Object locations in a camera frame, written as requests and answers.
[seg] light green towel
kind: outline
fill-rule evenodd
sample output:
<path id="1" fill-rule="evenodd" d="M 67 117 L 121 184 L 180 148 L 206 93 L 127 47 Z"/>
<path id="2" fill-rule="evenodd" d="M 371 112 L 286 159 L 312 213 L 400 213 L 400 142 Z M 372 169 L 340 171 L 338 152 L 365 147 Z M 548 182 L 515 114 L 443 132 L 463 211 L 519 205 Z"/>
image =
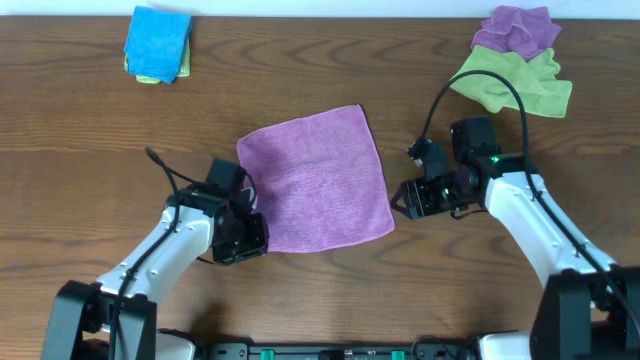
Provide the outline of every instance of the light green towel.
<path id="1" fill-rule="evenodd" d="M 456 75 L 469 70 L 493 71 L 509 80 L 520 94 L 528 113 L 558 118 L 567 113 L 572 84 L 571 81 L 556 80 L 560 65 L 553 61 L 551 48 L 527 63 L 517 53 L 501 54 L 476 46 Z M 464 77 L 453 83 L 451 88 L 478 101 L 492 113 L 500 111 L 503 106 L 518 109 L 509 89 L 500 80 L 487 75 Z"/>
<path id="2" fill-rule="evenodd" d="M 182 64 L 180 64 L 180 72 L 178 73 L 178 77 L 187 77 L 191 75 L 191 49 L 189 48 L 189 40 L 187 40 L 187 46 L 184 47 L 184 54 L 182 54 Z M 128 67 L 127 62 L 127 54 L 124 54 L 124 70 L 127 71 Z M 157 84 L 160 82 L 160 79 L 144 76 L 144 75 L 136 75 L 136 80 L 139 83 L 143 84 Z"/>

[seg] white background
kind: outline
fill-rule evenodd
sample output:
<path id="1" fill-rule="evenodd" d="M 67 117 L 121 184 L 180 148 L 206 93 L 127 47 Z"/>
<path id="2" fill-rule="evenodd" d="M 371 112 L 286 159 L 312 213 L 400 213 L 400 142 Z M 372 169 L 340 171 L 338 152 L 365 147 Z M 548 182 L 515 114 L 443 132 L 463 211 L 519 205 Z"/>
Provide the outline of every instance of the white background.
<path id="1" fill-rule="evenodd" d="M 0 15 L 130 15 L 136 5 L 193 15 L 487 17 L 499 5 L 548 6 L 553 18 L 640 19 L 640 0 L 0 0 Z"/>

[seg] purple cloth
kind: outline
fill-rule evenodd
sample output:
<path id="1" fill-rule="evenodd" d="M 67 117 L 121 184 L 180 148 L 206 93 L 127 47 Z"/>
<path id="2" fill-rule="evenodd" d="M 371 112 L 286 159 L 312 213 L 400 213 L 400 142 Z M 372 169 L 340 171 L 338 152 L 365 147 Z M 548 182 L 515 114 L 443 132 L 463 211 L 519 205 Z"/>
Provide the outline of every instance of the purple cloth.
<path id="1" fill-rule="evenodd" d="M 471 49 L 481 45 L 500 53 L 517 52 L 529 61 L 550 48 L 562 28 L 551 23 L 549 9 L 539 7 L 522 10 L 512 6 L 498 6 L 491 18 L 482 21 Z"/>
<path id="2" fill-rule="evenodd" d="M 359 105 L 256 130 L 238 141 L 238 157 L 256 184 L 269 251 L 322 251 L 394 229 L 380 158 Z"/>

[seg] cloth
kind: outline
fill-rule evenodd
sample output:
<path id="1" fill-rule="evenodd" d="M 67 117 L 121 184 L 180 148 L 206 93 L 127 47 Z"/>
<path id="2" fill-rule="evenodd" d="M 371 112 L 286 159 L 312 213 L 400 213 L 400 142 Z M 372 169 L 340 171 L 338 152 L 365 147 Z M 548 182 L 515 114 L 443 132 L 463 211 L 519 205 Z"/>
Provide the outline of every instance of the cloth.
<path id="1" fill-rule="evenodd" d="M 382 166 L 359 105 L 259 129 L 238 141 L 269 227 L 269 251 L 360 244 L 394 229 Z"/>
<path id="2" fill-rule="evenodd" d="M 517 52 L 526 61 L 550 48 L 562 28 L 551 23 L 549 9 L 523 10 L 498 6 L 482 21 L 482 30 L 473 37 L 471 48 L 481 45 L 495 51 Z"/>
<path id="3" fill-rule="evenodd" d="M 500 54 L 476 46 L 456 75 L 469 70 L 493 71 L 515 87 L 526 112 L 561 118 L 567 113 L 572 84 L 571 81 L 556 80 L 560 65 L 553 61 L 553 54 L 553 49 L 549 48 L 526 63 L 514 52 Z M 492 113 L 500 111 L 503 106 L 518 109 L 518 103 L 509 89 L 499 80 L 486 75 L 461 78 L 451 88 L 478 101 Z"/>
<path id="4" fill-rule="evenodd" d="M 124 47 L 127 72 L 171 83 L 180 72 L 191 15 L 136 6 Z"/>
<path id="5" fill-rule="evenodd" d="M 180 72 L 178 73 L 178 77 L 187 77 L 191 75 L 190 57 L 191 57 L 191 49 L 189 47 L 189 41 L 187 40 L 187 46 L 184 49 L 184 54 L 182 55 L 182 64 L 180 64 Z M 129 69 L 129 64 L 127 60 L 128 60 L 127 54 L 124 54 L 124 70 L 125 71 L 128 71 Z M 136 80 L 139 83 L 143 83 L 143 84 L 158 84 L 160 82 L 160 79 L 156 79 L 156 78 L 152 78 L 144 75 L 136 75 Z"/>

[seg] wooden table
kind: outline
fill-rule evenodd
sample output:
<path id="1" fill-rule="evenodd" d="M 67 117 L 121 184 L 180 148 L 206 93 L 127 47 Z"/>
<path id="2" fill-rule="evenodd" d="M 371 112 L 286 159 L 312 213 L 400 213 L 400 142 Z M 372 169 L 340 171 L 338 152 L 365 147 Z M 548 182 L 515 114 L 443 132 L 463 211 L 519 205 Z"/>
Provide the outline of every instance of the wooden table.
<path id="1" fill-rule="evenodd" d="M 556 201 L 623 265 L 640 251 L 640 23 L 558 21 L 566 119 L 531 116 L 532 156 Z M 192 75 L 143 85 L 123 70 L 128 18 L 0 18 L 0 358 L 37 358 L 69 279 L 91 282 L 158 221 L 170 187 L 143 148 L 196 178 L 237 160 L 251 131 L 364 106 L 390 193 L 420 170 L 405 154 L 479 20 L 194 19 Z M 451 93 L 431 136 L 484 114 Z M 520 149 L 517 112 L 495 123 Z M 486 214 L 412 222 L 347 249 L 195 263 L 158 324 L 204 340 L 410 343 L 527 328 L 542 294 Z"/>

